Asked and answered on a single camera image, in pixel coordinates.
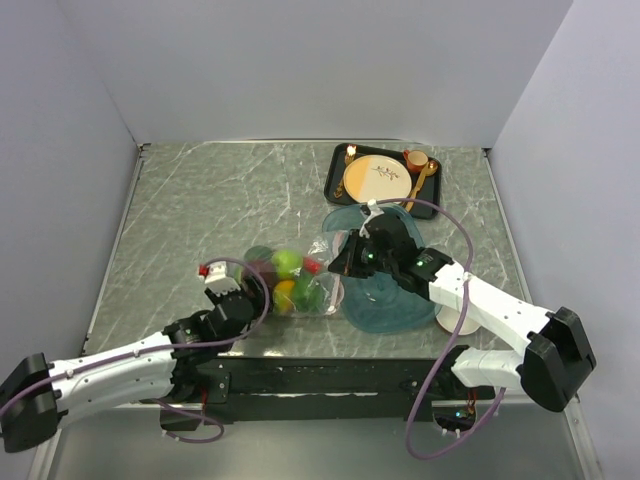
clear plastic bag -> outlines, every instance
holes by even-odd
[[[338,253],[336,238],[340,232],[330,232],[315,239],[306,254],[291,248],[254,245],[242,260],[264,278],[273,312],[286,316],[332,315],[344,298],[340,276],[329,273],[327,267]],[[230,267],[234,279],[240,283],[248,269]]]

gold fork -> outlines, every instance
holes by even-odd
[[[355,158],[356,158],[356,146],[355,145],[349,145],[347,147],[347,151],[346,151],[346,153],[344,155],[344,163],[345,163],[346,167],[351,165],[351,163],[353,163]],[[342,174],[342,178],[340,179],[340,183],[338,184],[338,187],[336,188],[336,191],[333,192],[333,196],[336,197],[336,198],[340,198],[343,193],[344,193],[344,173]]]

red cap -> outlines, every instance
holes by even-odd
[[[198,267],[198,275],[201,277],[206,277],[209,275],[209,267],[207,265],[200,265]]]
[[[322,270],[322,264],[320,262],[316,262],[313,258],[310,257],[304,257],[302,266],[306,271],[311,272],[314,275]]]

orange cup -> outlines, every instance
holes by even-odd
[[[405,150],[402,155],[407,162],[407,170],[411,173],[420,173],[429,162],[427,154],[420,150]]]

green apple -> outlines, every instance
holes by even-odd
[[[299,313],[306,313],[307,311],[307,295],[309,294],[312,280],[313,275],[304,269],[296,277],[296,284],[291,291],[291,300]]]
[[[303,257],[295,250],[277,250],[271,257],[280,280],[290,280],[300,273]]]
[[[276,274],[276,267],[271,262],[266,260],[254,260],[252,262],[247,262],[247,263],[251,267],[253,267],[255,270],[258,271],[258,273],[264,279],[269,289],[273,290],[273,287],[275,287],[279,281],[278,275]],[[251,272],[246,268],[240,268],[239,270],[240,270],[240,275],[242,279],[244,279],[248,275],[251,275]]]
[[[271,255],[273,255],[271,248],[265,247],[264,245],[255,245],[244,252],[243,258],[245,262],[254,262],[257,260],[268,261],[271,260]]]
[[[233,279],[238,283],[238,285],[242,285],[242,279],[244,278],[244,267],[240,265],[235,265],[235,271],[233,272]]]
[[[296,284],[291,291],[291,300],[299,313],[322,313],[324,308],[324,289],[319,285],[311,273],[302,270],[296,278]]]

